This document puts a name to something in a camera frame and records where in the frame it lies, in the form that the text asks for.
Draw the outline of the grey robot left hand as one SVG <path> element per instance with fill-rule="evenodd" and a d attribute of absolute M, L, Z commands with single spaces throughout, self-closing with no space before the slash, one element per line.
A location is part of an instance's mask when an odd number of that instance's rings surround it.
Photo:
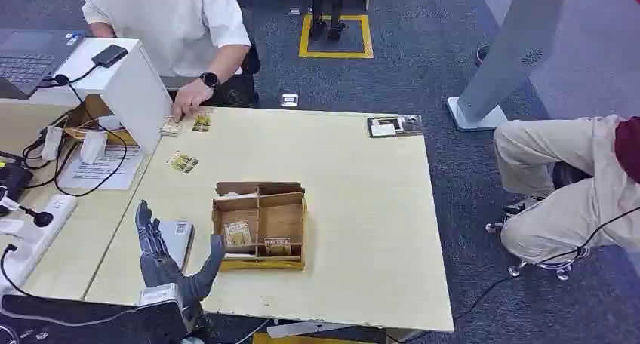
<path fill-rule="evenodd" d="M 223 237 L 211 235 L 210 253 L 203 266 L 193 275 L 184 275 L 168 253 L 159 223 L 147 202 L 141 200 L 135 213 L 135 225 L 141 251 L 140 270 L 145 285 L 156 287 L 176 284 L 185 306 L 200 303 L 210 294 L 225 256 Z"/>

